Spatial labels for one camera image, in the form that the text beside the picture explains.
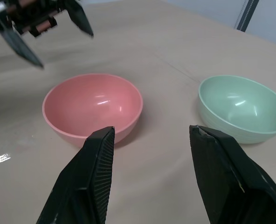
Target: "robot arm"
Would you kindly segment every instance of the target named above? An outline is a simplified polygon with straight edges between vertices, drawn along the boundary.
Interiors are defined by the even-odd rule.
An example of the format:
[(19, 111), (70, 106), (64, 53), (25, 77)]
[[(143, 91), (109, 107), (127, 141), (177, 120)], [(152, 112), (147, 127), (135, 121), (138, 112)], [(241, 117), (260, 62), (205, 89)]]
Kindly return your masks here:
[(77, 0), (3, 0), (0, 1), (0, 34), (8, 45), (32, 64), (43, 67), (39, 58), (21, 38), (29, 32), (38, 37), (57, 25), (54, 18), (67, 10), (71, 20), (93, 37), (93, 31)]

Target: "beige table surface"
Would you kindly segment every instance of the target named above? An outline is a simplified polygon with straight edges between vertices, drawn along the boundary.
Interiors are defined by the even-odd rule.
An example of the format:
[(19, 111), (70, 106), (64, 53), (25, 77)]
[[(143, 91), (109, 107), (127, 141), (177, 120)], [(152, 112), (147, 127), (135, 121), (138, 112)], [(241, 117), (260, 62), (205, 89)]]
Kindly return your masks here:
[[(69, 20), (37, 40), (41, 71), (0, 46), (0, 224), (35, 223), (78, 149), (45, 123), (47, 92), (81, 73), (133, 82), (145, 106), (116, 146), (108, 224), (208, 224), (196, 184), (189, 125), (202, 124), (197, 89), (209, 76), (241, 75), (276, 91), (276, 45), (156, 0), (89, 6), (90, 40)], [(242, 146), (276, 182), (276, 137)]]

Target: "pink bowl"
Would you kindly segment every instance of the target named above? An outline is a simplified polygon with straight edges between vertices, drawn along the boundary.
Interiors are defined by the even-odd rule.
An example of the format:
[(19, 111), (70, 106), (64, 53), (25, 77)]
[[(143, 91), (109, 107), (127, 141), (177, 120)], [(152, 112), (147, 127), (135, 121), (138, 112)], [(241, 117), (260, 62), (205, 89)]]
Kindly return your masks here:
[(129, 81), (109, 74), (85, 74), (54, 87), (45, 97), (46, 122), (67, 142), (82, 147), (94, 131), (115, 127), (115, 143), (127, 136), (142, 112), (143, 100)]

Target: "bowl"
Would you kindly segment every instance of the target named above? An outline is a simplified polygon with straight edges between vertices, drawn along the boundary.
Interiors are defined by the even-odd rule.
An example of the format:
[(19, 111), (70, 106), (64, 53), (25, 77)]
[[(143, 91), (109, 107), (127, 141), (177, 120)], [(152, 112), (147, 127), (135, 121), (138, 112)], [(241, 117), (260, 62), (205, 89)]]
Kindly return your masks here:
[(54, 87), (45, 97), (46, 122), (64, 140), (82, 147), (94, 131), (115, 127), (115, 143), (127, 136), (142, 112), (139, 90), (110, 74), (85, 74)]
[(276, 135), (276, 93), (237, 76), (214, 76), (199, 87), (199, 111), (204, 123), (252, 144)]

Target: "bowl rim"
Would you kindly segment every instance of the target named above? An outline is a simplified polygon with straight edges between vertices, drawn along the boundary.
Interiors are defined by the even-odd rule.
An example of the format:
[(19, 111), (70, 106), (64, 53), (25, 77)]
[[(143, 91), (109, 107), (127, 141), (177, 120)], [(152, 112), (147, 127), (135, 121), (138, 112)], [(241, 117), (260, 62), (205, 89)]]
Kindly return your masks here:
[(204, 79), (204, 80), (201, 82), (201, 84), (200, 84), (200, 86), (199, 86), (199, 88), (198, 88), (198, 95), (199, 95), (199, 98), (200, 98), (202, 104), (203, 104), (203, 105), (204, 105), (214, 116), (216, 116), (218, 119), (222, 120), (223, 122), (225, 122), (225, 123), (227, 123), (227, 124), (229, 124), (229, 125), (231, 125), (231, 126), (233, 126), (233, 127), (236, 127), (236, 128), (238, 128), (238, 129), (241, 129), (241, 130), (243, 130), (243, 131), (250, 132), (250, 133), (265, 134), (265, 135), (268, 135), (268, 134), (276, 134), (276, 131), (272, 131), (272, 132), (257, 132), (257, 131), (249, 130), (249, 129), (246, 129), (246, 128), (243, 128), (243, 127), (234, 125), (234, 124), (232, 124), (232, 123), (226, 121), (225, 119), (221, 118), (221, 117), (220, 117), (219, 115), (217, 115), (216, 113), (214, 113), (214, 112), (205, 104), (205, 102), (204, 102), (204, 100), (203, 100), (203, 98), (202, 98), (202, 96), (201, 96), (201, 92), (200, 92), (200, 91), (201, 91), (201, 88), (202, 88), (203, 84), (204, 84), (207, 80), (212, 79), (212, 78), (216, 78), (216, 77), (234, 77), (234, 78), (244, 79), (244, 80), (253, 82), (253, 83), (257, 84), (257, 85), (260, 85), (260, 86), (262, 86), (263, 88), (267, 89), (268, 91), (270, 91), (270, 92), (272, 92), (272, 93), (274, 93), (274, 94), (276, 95), (276, 93), (275, 93), (273, 90), (271, 90), (269, 87), (266, 87), (265, 85), (263, 85), (263, 84), (261, 84), (261, 83), (258, 83), (258, 82), (254, 81), (254, 80), (251, 80), (251, 79), (249, 79), (249, 78), (245, 78), (245, 77), (241, 77), (241, 76), (233, 76), (233, 75), (219, 75), (219, 76), (211, 76), (211, 77), (209, 77), (209, 78)]
[(46, 101), (49, 97), (49, 95), (54, 91), (54, 89), (56, 89), (57, 87), (59, 87), (60, 85), (72, 80), (72, 79), (77, 79), (77, 78), (80, 78), (80, 77), (83, 77), (83, 76), (96, 76), (96, 75), (102, 75), (102, 76), (110, 76), (110, 77), (114, 77), (114, 78), (117, 78), (117, 79), (121, 79), (123, 81), (125, 81), (126, 83), (128, 83), (130, 86), (133, 87), (133, 89), (138, 93), (139, 95), (139, 98), (140, 98), (140, 107), (139, 107), (139, 111), (138, 113), (135, 115), (135, 117), (129, 122), (129, 124), (127, 124), (125, 127), (121, 128), (121, 129), (117, 129), (115, 130), (115, 134), (118, 134), (120, 132), (123, 132), (124, 130), (128, 129), (130, 126), (132, 126), (137, 120), (138, 118), (140, 117), (141, 115), (141, 112), (142, 112), (142, 109), (143, 109), (143, 98), (142, 98), (142, 95), (140, 93), (140, 91), (137, 89), (136, 86), (134, 86), (133, 83), (131, 83), (130, 81), (126, 80), (125, 78), (122, 78), (120, 76), (116, 76), (116, 75), (112, 75), (112, 74), (109, 74), (109, 73), (87, 73), (87, 74), (81, 74), (81, 75), (76, 75), (74, 77), (71, 77), (71, 78), (68, 78), (66, 80), (64, 80), (63, 82), (57, 84), (56, 86), (54, 86), (48, 93), (47, 95), (45, 96), (44, 98), (44, 101), (43, 101), (43, 104), (42, 104), (42, 113), (43, 113), (43, 117), (45, 119), (45, 121), (47, 122), (47, 124), (53, 128), (55, 131), (59, 132), (60, 134), (63, 134), (63, 135), (66, 135), (66, 136), (69, 136), (69, 137), (73, 137), (73, 138), (78, 138), (78, 139), (87, 139), (88, 136), (81, 136), (81, 135), (76, 135), (76, 134), (70, 134), (68, 132), (64, 132), (62, 130), (60, 130), (59, 128), (55, 127), (50, 121), (49, 119), (47, 118), (46, 116), (46, 113), (45, 113), (45, 104), (46, 104)]

